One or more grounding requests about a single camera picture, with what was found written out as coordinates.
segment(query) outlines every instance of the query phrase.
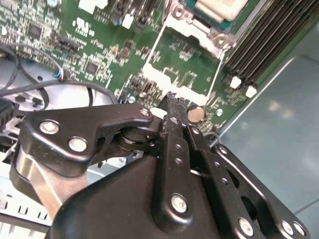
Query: capacitor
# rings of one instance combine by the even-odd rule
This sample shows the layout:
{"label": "capacitor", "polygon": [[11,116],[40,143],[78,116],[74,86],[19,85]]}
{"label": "capacitor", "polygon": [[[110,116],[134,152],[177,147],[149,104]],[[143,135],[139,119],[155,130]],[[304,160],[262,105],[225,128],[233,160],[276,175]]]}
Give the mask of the capacitor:
{"label": "capacitor", "polygon": [[61,5],[61,1],[62,0],[47,0],[47,5],[49,6],[49,7],[51,7],[51,8],[55,8],[55,7],[57,7],[57,6],[59,6],[59,5]]}

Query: gray floor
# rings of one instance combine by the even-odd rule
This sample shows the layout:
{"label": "gray floor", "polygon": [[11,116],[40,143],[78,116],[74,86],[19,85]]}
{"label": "gray floor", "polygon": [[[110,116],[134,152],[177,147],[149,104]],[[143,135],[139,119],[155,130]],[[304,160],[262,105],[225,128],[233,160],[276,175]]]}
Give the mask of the gray floor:
{"label": "gray floor", "polygon": [[272,78],[222,140],[318,239],[319,24]]}

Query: clamp jaw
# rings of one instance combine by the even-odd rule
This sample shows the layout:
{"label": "clamp jaw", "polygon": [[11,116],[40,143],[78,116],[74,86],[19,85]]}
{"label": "clamp jaw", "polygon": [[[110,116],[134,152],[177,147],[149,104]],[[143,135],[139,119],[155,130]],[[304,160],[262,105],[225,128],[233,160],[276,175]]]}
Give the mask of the clamp jaw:
{"label": "clamp jaw", "polygon": [[[208,147],[183,99],[159,108],[163,120],[140,104],[24,119],[10,178],[54,219],[47,238],[310,238],[227,147]],[[133,150],[147,156],[86,184],[90,165]]]}

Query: microchip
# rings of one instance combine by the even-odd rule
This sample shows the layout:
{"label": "microchip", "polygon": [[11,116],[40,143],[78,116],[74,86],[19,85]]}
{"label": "microchip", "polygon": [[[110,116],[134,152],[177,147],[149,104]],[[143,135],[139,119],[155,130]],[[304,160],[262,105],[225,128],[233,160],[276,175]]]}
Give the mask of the microchip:
{"label": "microchip", "polygon": [[42,28],[34,25],[33,23],[29,23],[28,35],[34,39],[40,40],[42,33]]}
{"label": "microchip", "polygon": [[147,47],[143,47],[141,51],[142,55],[148,54],[148,52],[149,52],[149,49]]}
{"label": "microchip", "polygon": [[91,61],[88,61],[88,63],[86,63],[85,71],[91,73],[92,75],[95,75],[98,71],[98,68],[98,65],[94,64]]}
{"label": "microchip", "polygon": [[124,43],[124,47],[131,49],[133,47],[133,43],[131,41],[126,41]]}
{"label": "microchip", "polygon": [[128,58],[129,55],[130,55],[130,51],[128,48],[123,48],[120,52],[120,57],[123,59]]}

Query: green circuit board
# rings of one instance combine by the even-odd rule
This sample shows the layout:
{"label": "green circuit board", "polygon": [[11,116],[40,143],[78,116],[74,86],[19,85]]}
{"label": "green circuit board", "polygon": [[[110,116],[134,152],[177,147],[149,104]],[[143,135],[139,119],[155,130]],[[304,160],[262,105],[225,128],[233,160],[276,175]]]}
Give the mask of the green circuit board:
{"label": "green circuit board", "polygon": [[[248,1],[233,23],[234,33],[245,21],[259,0]],[[132,87],[133,80],[143,79],[141,69],[161,28],[162,2],[142,33],[115,26],[110,18],[112,8],[95,8],[90,14],[78,7],[78,0],[62,0],[59,9],[49,8],[46,0],[0,0],[0,27],[5,27],[2,43],[26,43],[50,53],[78,81],[93,82],[110,89],[118,97],[123,91],[134,96],[146,107],[156,106],[163,95],[151,85],[145,95]],[[79,46],[74,53],[65,53],[52,44],[52,35],[67,37]],[[20,56],[50,65],[47,59],[34,52]],[[152,65],[170,76],[177,86],[187,86],[199,94],[207,94],[219,60],[171,28],[164,31],[151,58]],[[223,83],[222,72],[205,105],[203,131],[214,125],[221,127],[247,100],[241,91]],[[222,109],[221,116],[216,111]]]}

